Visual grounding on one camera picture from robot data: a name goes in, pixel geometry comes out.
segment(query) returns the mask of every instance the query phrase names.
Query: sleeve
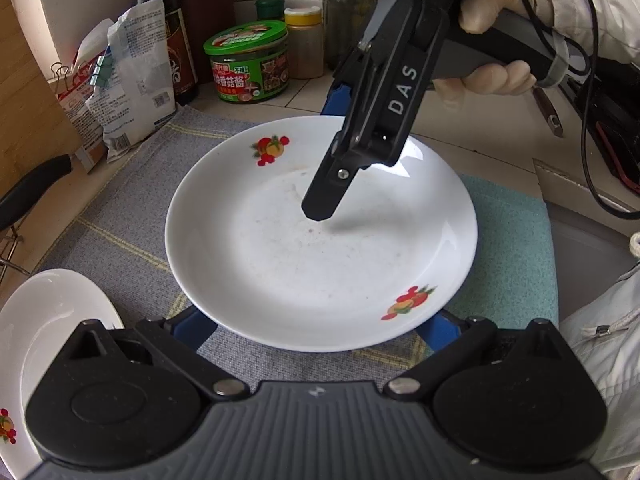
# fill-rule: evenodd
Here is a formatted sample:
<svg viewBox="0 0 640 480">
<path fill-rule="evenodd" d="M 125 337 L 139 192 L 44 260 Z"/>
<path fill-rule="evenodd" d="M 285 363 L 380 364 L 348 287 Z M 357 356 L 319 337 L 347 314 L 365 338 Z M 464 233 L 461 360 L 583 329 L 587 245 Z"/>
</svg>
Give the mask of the sleeve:
<svg viewBox="0 0 640 480">
<path fill-rule="evenodd" d="M 640 0 L 593 0 L 598 16 L 600 55 L 620 63 L 640 65 Z M 587 0 L 551 0 L 554 28 L 593 48 Z"/>
</svg>

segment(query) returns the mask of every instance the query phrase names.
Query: white plate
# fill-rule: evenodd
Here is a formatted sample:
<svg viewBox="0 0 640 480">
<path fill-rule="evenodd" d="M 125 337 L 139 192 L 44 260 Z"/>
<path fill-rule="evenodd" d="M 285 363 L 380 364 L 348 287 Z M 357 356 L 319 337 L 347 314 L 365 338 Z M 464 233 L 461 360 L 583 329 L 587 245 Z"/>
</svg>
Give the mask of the white plate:
<svg viewBox="0 0 640 480">
<path fill-rule="evenodd" d="M 469 272 L 471 199 L 413 138 L 393 168 L 361 171 L 332 218 L 305 217 L 302 198 L 342 121 L 251 128 L 207 153 L 175 192 L 164 234 L 174 276 L 239 335 L 308 352 L 371 346 L 433 316 Z"/>
<path fill-rule="evenodd" d="M 62 345 L 85 319 L 123 328 L 100 288 L 66 269 L 32 276 L 0 310 L 0 409 L 8 410 L 16 432 L 15 444 L 0 438 L 0 456 L 18 480 L 42 461 L 24 425 L 27 402 Z"/>
</svg>

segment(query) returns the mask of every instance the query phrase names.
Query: dark glass bottle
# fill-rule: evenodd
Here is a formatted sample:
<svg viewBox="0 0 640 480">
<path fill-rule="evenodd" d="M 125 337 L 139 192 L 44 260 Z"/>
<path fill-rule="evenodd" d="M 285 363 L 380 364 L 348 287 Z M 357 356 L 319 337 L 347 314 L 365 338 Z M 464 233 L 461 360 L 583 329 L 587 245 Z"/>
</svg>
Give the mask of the dark glass bottle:
<svg viewBox="0 0 640 480">
<path fill-rule="evenodd" d="M 149 0 L 138 0 L 138 3 Z M 189 40 L 178 0 L 162 0 L 166 23 L 167 48 L 174 80 L 176 102 L 185 105 L 198 95 L 198 77 L 191 57 Z"/>
</svg>

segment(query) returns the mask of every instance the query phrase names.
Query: plate rim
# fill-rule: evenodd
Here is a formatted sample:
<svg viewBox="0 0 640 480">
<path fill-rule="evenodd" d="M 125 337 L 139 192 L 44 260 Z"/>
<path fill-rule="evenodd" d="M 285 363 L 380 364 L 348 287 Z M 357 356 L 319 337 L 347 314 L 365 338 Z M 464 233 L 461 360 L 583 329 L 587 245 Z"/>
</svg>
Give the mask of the plate rim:
<svg viewBox="0 0 640 480">
<path fill-rule="evenodd" d="M 47 270 L 43 270 L 41 272 L 38 272 L 36 274 L 34 274 L 33 276 L 30 276 L 24 283 L 22 283 L 20 286 L 18 286 L 18 288 L 16 288 L 14 290 L 14 292 L 11 294 L 11 296 L 6 300 L 5 304 L 2 306 L 2 309 L 0 309 L 0 326 L 2 323 L 2 318 L 3 318 L 3 313 L 8 312 L 6 310 L 6 307 L 9 305 L 11 307 L 11 300 L 12 298 L 14 298 L 14 296 L 23 288 L 25 288 L 28 283 L 31 280 L 34 280 L 34 278 L 37 278 L 38 280 L 41 280 L 43 278 L 46 278 L 49 275 L 54 276 L 53 279 L 59 279 L 60 274 L 64 274 L 67 275 L 69 277 L 71 277 L 72 280 L 78 280 L 78 281 L 83 281 L 85 283 L 87 283 L 91 288 L 93 288 L 95 290 L 96 293 L 99 293 L 100 298 L 104 299 L 106 301 L 106 303 L 108 303 L 109 305 L 111 305 L 111 310 L 113 311 L 113 319 L 111 320 L 111 323 L 113 323 L 114 327 L 116 327 L 116 329 L 122 329 L 124 328 L 124 325 L 122 323 L 122 320 L 120 319 L 120 316 L 118 314 L 118 311 L 116 310 L 116 308 L 113 306 L 113 303 L 111 303 L 111 300 L 107 297 L 107 295 L 104 293 L 104 291 L 98 286 L 96 285 L 92 280 L 90 280 L 88 277 L 84 276 L 83 274 L 80 274 L 79 272 L 75 272 L 74 270 L 71 269 L 47 269 Z M 33 344 L 33 341 L 30 342 L 27 346 L 27 350 L 29 348 L 31 348 Z M 20 392 L 21 392 L 21 388 L 22 388 L 22 370 L 24 369 L 24 360 L 26 359 L 28 354 L 28 351 L 25 352 L 25 354 L 23 356 L 21 356 L 21 361 L 20 364 L 18 366 L 19 370 L 20 370 L 20 380 L 17 381 L 17 385 L 20 388 L 18 390 L 18 403 L 21 404 L 22 400 L 21 400 L 21 396 L 20 396 Z M 33 439 L 31 438 L 31 435 L 29 434 L 27 427 L 26 427 L 26 423 L 24 420 L 24 412 L 22 412 L 22 410 L 18 411 L 18 415 L 13 415 L 12 413 L 10 413 L 10 417 L 12 419 L 12 421 L 14 422 L 14 426 L 18 426 L 20 425 L 22 427 L 22 433 L 23 436 L 21 437 L 21 441 L 24 442 L 24 446 L 28 446 L 31 452 L 31 455 L 34 458 L 37 458 L 39 460 L 39 462 L 42 462 L 42 458 L 38 455 L 37 452 L 34 451 L 34 443 L 33 443 Z M 4 463 L 4 466 L 7 468 L 7 470 L 9 471 L 9 473 L 14 476 L 14 478 L 20 479 L 23 478 L 26 474 L 29 474 L 31 471 L 31 465 L 30 466 L 21 466 L 20 465 L 20 461 L 19 460 L 12 460 L 11 459 L 11 455 L 12 453 L 10 452 L 10 450 L 12 449 L 13 446 L 18 446 L 18 444 L 14 444 L 11 446 L 0 446 L 0 459 L 2 459 L 2 462 Z"/>
<path fill-rule="evenodd" d="M 449 165 L 449 163 L 447 163 L 447 161 L 445 161 L 433 148 L 429 147 L 426 143 L 422 142 L 419 138 L 417 138 L 414 135 L 410 136 L 412 141 L 418 143 L 421 147 L 429 150 L 434 156 L 436 156 L 444 164 L 444 166 L 453 174 L 455 179 L 457 179 L 457 181 L 459 182 L 460 186 L 462 186 L 462 189 L 464 190 L 465 197 L 466 197 L 466 199 L 468 200 L 468 203 L 471 206 L 471 212 L 472 212 L 474 221 L 473 221 L 473 233 L 472 233 L 472 235 L 473 235 L 473 248 L 472 248 L 472 251 L 471 251 L 471 255 L 472 256 L 469 259 L 468 263 L 465 265 L 464 271 L 460 273 L 460 282 L 459 283 L 458 282 L 454 282 L 455 286 L 452 287 L 452 289 L 454 289 L 454 291 L 452 293 L 447 294 L 446 296 L 444 296 L 444 298 L 446 298 L 446 299 L 445 299 L 445 301 L 443 301 L 443 305 L 442 305 L 442 307 L 440 309 L 436 310 L 435 312 L 433 312 L 429 316 L 425 316 L 425 317 L 420 316 L 419 317 L 420 321 L 417 324 L 414 324 L 414 326 L 412 328 L 410 328 L 410 329 L 406 328 L 406 324 L 400 325 L 396 330 L 389 332 L 389 333 L 393 334 L 391 337 L 385 338 L 383 340 L 367 342 L 364 345 L 356 346 L 356 347 L 353 347 L 353 345 L 349 345 L 349 344 L 345 344 L 345 345 L 335 344 L 335 345 L 332 345 L 332 346 L 322 346 L 322 347 L 320 347 L 320 346 L 301 347 L 301 346 L 295 345 L 295 344 L 286 344 L 286 343 L 273 341 L 268 337 L 263 337 L 263 336 L 260 336 L 260 335 L 251 335 L 251 336 L 249 336 L 243 330 L 240 330 L 240 329 L 237 329 L 237 328 L 232 328 L 232 327 L 227 326 L 226 324 L 224 324 L 222 322 L 219 322 L 219 320 L 217 320 L 213 316 L 213 314 L 210 314 L 209 312 L 207 312 L 205 309 L 203 309 L 201 306 L 198 305 L 198 302 L 196 302 L 194 300 L 194 298 L 193 298 L 194 294 L 193 295 L 190 294 L 190 292 L 188 291 L 188 288 L 184 286 L 184 281 L 180 276 L 180 272 L 176 271 L 176 265 L 175 265 L 176 261 L 175 261 L 174 257 L 172 256 L 172 251 L 169 249 L 169 246 L 170 246 L 170 242 L 168 240 L 169 239 L 169 224 L 171 222 L 171 218 L 173 217 L 173 215 L 176 214 L 175 213 L 175 209 L 177 208 L 177 206 L 175 205 L 176 196 L 178 195 L 178 192 L 183 187 L 187 186 L 186 182 L 190 178 L 192 178 L 191 175 L 197 171 L 196 168 L 199 168 L 200 166 L 203 166 L 203 165 L 207 164 L 209 158 L 213 158 L 215 156 L 215 153 L 220 149 L 221 146 L 223 146 L 225 143 L 229 143 L 230 141 L 235 139 L 237 136 L 240 136 L 241 134 L 244 134 L 246 132 L 250 132 L 250 131 L 258 129 L 258 128 L 263 128 L 267 124 L 281 124 L 281 123 L 299 121 L 300 119 L 308 120 L 309 118 L 311 118 L 313 120 L 317 120 L 318 118 L 323 118 L 323 119 L 327 118 L 328 120 L 335 121 L 336 123 L 339 120 L 340 124 L 342 124 L 344 122 L 344 120 L 345 120 L 345 118 L 342 117 L 342 116 L 309 115 L 309 116 L 297 116 L 297 117 L 283 118 L 283 119 L 279 119 L 279 120 L 275 120 L 275 121 L 268 121 L 266 123 L 256 124 L 255 126 L 252 126 L 251 128 L 248 128 L 246 130 L 243 130 L 241 132 L 233 134 L 228 139 L 223 140 L 222 142 L 220 142 L 219 144 L 214 146 L 211 150 L 209 150 L 207 153 L 205 153 L 190 168 L 190 170 L 184 175 L 184 177 L 180 181 L 180 184 L 178 184 L 178 187 L 175 189 L 174 195 L 172 196 L 171 202 L 170 202 L 169 207 L 167 209 L 166 219 L 164 221 L 164 248 L 165 248 L 165 251 L 166 251 L 167 261 L 169 263 L 169 268 L 171 269 L 171 272 L 172 272 L 172 275 L 174 276 L 174 279 L 176 280 L 176 282 L 178 283 L 178 286 L 180 286 L 180 290 L 185 294 L 185 296 L 188 298 L 188 300 L 191 301 L 191 303 L 193 303 L 194 306 L 196 306 L 197 309 L 199 309 L 205 316 L 209 317 L 209 319 L 213 320 L 218 325 L 223 326 L 226 330 L 229 330 L 230 332 L 235 333 L 236 335 L 244 337 L 244 338 L 246 338 L 246 339 L 248 339 L 250 341 L 254 341 L 254 342 L 257 342 L 259 344 L 263 344 L 265 346 L 270 346 L 272 348 L 279 348 L 279 349 L 282 349 L 282 350 L 296 351 L 296 352 L 306 352 L 306 353 L 344 352 L 344 351 L 351 351 L 351 350 L 356 350 L 356 349 L 361 349 L 361 348 L 368 348 L 370 346 L 374 346 L 374 345 L 381 344 L 381 343 L 386 342 L 386 341 L 390 341 L 392 339 L 400 337 L 401 335 L 404 335 L 406 333 L 411 332 L 416 327 L 418 327 L 421 324 L 427 322 L 429 319 L 431 319 L 433 316 L 435 316 L 440 310 L 445 308 L 447 303 L 449 303 L 451 298 L 453 298 L 453 296 L 460 290 L 460 288 L 464 284 L 465 280 L 467 279 L 468 274 L 471 271 L 471 267 L 473 266 L 473 263 L 474 263 L 474 261 L 476 259 L 476 254 L 477 254 L 477 251 L 478 251 L 478 215 L 476 214 L 476 206 L 474 205 L 473 200 L 471 200 L 471 195 L 469 195 L 468 189 L 466 188 L 466 186 L 465 186 L 464 182 L 462 181 L 462 179 L 460 178 L 460 176 L 456 173 L 456 171 L 453 170 L 453 168 Z"/>
</svg>

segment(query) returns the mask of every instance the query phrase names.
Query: black cable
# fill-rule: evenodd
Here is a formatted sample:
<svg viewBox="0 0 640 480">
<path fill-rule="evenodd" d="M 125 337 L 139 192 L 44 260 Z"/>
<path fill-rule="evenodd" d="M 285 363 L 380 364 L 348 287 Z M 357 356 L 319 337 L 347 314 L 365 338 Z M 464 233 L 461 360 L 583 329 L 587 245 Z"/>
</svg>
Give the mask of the black cable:
<svg viewBox="0 0 640 480">
<path fill-rule="evenodd" d="M 547 34 L 551 35 L 551 34 L 553 34 L 553 30 L 551 29 L 551 27 L 548 27 L 547 25 L 545 25 L 545 23 L 543 23 L 542 20 L 540 20 L 540 18 L 537 16 L 536 12 L 531 7 L 531 3 L 529 2 L 529 0 L 522 0 L 522 4 L 524 5 L 524 8 L 527 11 L 527 14 L 529 15 L 529 19 L 531 20 L 531 22 L 534 25 L 534 30 L 536 31 L 536 34 L 538 35 L 538 38 L 540 39 L 542 44 L 545 46 L 545 48 L 548 50 L 548 52 L 552 56 L 556 56 L 557 55 L 556 54 L 556 50 L 551 46 L 551 44 L 546 39 L 546 36 L 543 34 L 543 32 L 546 32 Z M 570 45 L 572 45 L 578 52 L 580 52 L 580 55 L 584 59 L 584 68 L 583 69 L 577 69 L 577 68 L 569 65 L 568 66 L 569 72 L 571 72 L 571 73 L 573 73 L 575 75 L 580 75 L 580 76 L 581 75 L 587 75 L 590 72 L 589 55 L 582 48 L 582 46 L 580 44 L 578 44 L 576 41 L 571 40 L 570 38 L 567 38 L 566 42 L 569 43 Z"/>
<path fill-rule="evenodd" d="M 536 29 L 538 36 L 540 36 L 542 34 L 542 31 L 548 27 L 546 27 L 546 25 L 544 25 L 544 23 L 540 21 L 539 17 L 535 15 L 535 12 L 531 8 L 529 0 L 522 0 L 522 2 L 525 6 L 525 9 L 527 10 L 527 13 L 529 14 L 529 17 L 531 18 L 531 21 L 534 25 L 534 28 Z M 603 208 L 607 213 L 610 213 L 613 216 L 616 216 L 618 218 L 622 218 L 625 220 L 640 220 L 640 211 L 633 211 L 633 212 L 622 211 L 604 202 L 604 200 L 600 197 L 598 191 L 596 190 L 595 186 L 593 185 L 593 180 L 591 179 L 591 173 L 589 172 L 589 165 L 587 162 L 587 123 L 588 123 L 587 119 L 588 119 L 589 108 L 592 104 L 591 102 L 593 101 L 593 86 L 594 86 L 594 81 L 596 77 L 596 67 L 598 63 L 598 50 L 600 47 L 600 29 L 598 27 L 598 15 L 596 12 L 595 4 L 593 3 L 593 0 L 587 0 L 587 2 L 589 4 L 589 10 L 591 13 L 591 30 L 593 32 L 593 53 L 591 54 L 591 72 L 586 81 L 587 95 L 585 98 L 584 112 L 582 114 L 582 129 L 580 131 L 580 156 L 582 158 L 582 170 L 584 171 L 584 177 L 587 181 L 587 187 L 589 188 L 589 191 L 593 195 L 593 198 L 601 208 Z"/>
</svg>

